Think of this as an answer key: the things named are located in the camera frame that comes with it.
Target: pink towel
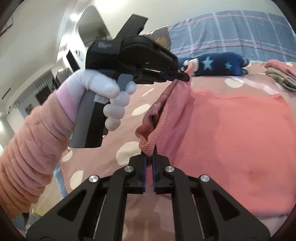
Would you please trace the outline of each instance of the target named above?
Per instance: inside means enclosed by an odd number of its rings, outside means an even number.
[[[267,63],[265,64],[265,68],[268,67],[273,67],[275,69],[278,69],[282,72],[284,72],[285,74],[287,74],[288,76],[290,76],[291,78],[293,78],[294,80],[296,80],[296,68],[289,66],[281,61],[278,61],[276,59],[271,59],[268,60]]]
[[[218,96],[175,80],[136,130],[140,148],[187,175],[210,175],[254,215],[295,204],[295,124],[283,97]]]

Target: white polka dot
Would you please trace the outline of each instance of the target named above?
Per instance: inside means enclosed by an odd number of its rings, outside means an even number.
[[[244,81],[239,78],[227,78],[224,82],[231,88],[239,88],[244,85]]]
[[[80,170],[75,172],[70,179],[70,187],[74,190],[76,187],[78,187],[81,184],[82,178],[83,178],[83,171]]]
[[[123,224],[123,230],[122,230],[122,240],[125,239],[126,235],[128,234],[128,227],[126,226],[126,224]]]
[[[149,104],[144,104],[141,105],[140,107],[136,108],[133,112],[132,112],[132,116],[137,116],[137,115],[141,115],[144,114],[147,110],[149,110],[149,108],[151,107],[151,105]]]
[[[139,155],[140,153],[139,142],[131,141],[120,147],[116,153],[116,161],[119,165],[126,165],[132,156]]]
[[[144,97],[146,94],[150,93],[152,90],[154,90],[154,88],[152,88],[151,90],[148,90],[144,95],[142,95],[142,97]]]
[[[69,160],[71,159],[72,155],[73,155],[73,151],[70,150],[70,151],[69,151],[69,152],[63,157],[62,162],[67,162],[67,161],[69,161]]]

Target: pink cloth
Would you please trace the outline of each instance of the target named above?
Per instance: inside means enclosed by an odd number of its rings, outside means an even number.
[[[289,66],[281,61],[278,61],[276,59],[271,59],[268,60],[267,63],[265,64],[265,68],[268,67],[273,67],[275,69],[278,69],[282,72],[284,72],[285,74],[287,74],[288,76],[290,76],[291,78],[293,78],[294,80],[296,80],[296,68]]]
[[[144,153],[156,144],[172,165],[210,175],[254,215],[286,214],[295,204],[295,124],[279,94],[218,96],[175,80],[136,136]]]
[[[27,213],[38,201],[72,130],[55,93],[25,119],[0,156],[0,205],[9,218]]]

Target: pink knit cuff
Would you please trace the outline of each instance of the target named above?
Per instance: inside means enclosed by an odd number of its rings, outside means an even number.
[[[73,123],[75,123],[78,112],[78,106],[72,100],[71,94],[68,91],[66,84],[63,84],[60,86],[60,88],[58,88],[56,96],[69,119]]]

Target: metal screw head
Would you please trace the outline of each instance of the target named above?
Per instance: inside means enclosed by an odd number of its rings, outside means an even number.
[[[166,171],[166,172],[173,172],[174,170],[175,170],[175,168],[172,167],[172,166],[167,166],[167,167],[165,168],[165,171]]]
[[[132,167],[132,166],[126,166],[126,167],[124,168],[124,170],[125,170],[126,172],[132,172],[132,171],[133,171],[133,167]]]
[[[92,176],[89,177],[89,181],[91,183],[96,183],[98,180],[99,180],[99,177],[96,176],[96,175],[92,175]]]
[[[202,175],[200,179],[202,182],[207,183],[210,180],[210,177],[208,175]]]

